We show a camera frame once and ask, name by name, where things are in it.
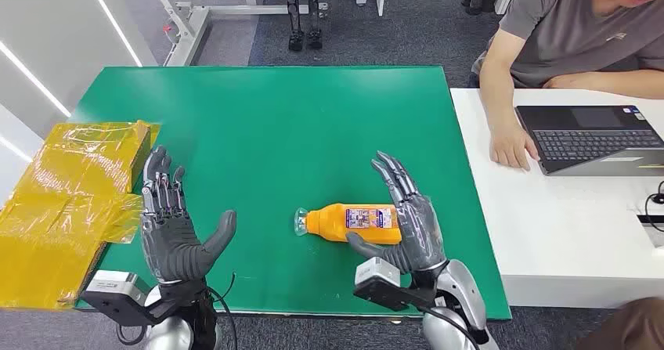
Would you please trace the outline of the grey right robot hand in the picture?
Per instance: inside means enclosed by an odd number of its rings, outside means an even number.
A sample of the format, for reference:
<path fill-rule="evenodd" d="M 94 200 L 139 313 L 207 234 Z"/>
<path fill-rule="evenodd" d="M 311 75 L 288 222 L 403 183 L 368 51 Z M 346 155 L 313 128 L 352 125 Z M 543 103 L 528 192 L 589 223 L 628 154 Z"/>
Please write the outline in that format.
<path fill-rule="evenodd" d="M 402 274 L 435 269 L 447 261 L 442 232 L 429 197 L 420 193 L 401 162 L 377 151 L 371 161 L 382 177 L 396 209 L 401 241 L 383 247 L 365 241 L 350 232 L 346 239 L 351 248 L 365 258 L 379 257 L 395 266 Z"/>

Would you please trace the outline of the person's right hand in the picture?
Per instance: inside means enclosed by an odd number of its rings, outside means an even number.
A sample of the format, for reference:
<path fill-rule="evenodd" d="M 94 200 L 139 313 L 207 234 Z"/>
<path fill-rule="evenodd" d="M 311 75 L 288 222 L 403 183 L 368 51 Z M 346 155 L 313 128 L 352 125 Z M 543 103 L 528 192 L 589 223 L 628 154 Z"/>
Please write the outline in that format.
<path fill-rule="evenodd" d="M 539 161 L 533 139 L 516 120 L 501 121 L 489 126 L 491 161 L 509 168 L 530 170 L 528 158 Z"/>

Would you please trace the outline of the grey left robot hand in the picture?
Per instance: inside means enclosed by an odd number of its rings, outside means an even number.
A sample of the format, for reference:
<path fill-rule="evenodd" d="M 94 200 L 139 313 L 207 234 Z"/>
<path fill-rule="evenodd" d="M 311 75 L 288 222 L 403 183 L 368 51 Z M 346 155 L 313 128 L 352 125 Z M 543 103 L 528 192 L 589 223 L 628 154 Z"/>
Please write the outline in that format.
<path fill-rule="evenodd" d="M 204 278 L 236 234 L 237 215 L 224 211 L 217 229 L 205 240 L 197 236 L 186 206 L 185 168 L 170 173 L 171 156 L 163 146 L 150 152 L 143 167 L 141 240 L 154 278 L 173 284 Z"/>

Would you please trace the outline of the person's left hand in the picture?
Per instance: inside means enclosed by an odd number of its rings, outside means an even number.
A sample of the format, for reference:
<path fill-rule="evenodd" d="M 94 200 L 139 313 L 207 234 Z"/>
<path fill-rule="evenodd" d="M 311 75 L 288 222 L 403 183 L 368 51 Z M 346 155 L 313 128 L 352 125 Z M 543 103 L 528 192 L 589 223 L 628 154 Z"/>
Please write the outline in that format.
<path fill-rule="evenodd" d="M 563 74 L 549 79 L 543 88 L 550 89 L 593 89 L 597 72 Z"/>

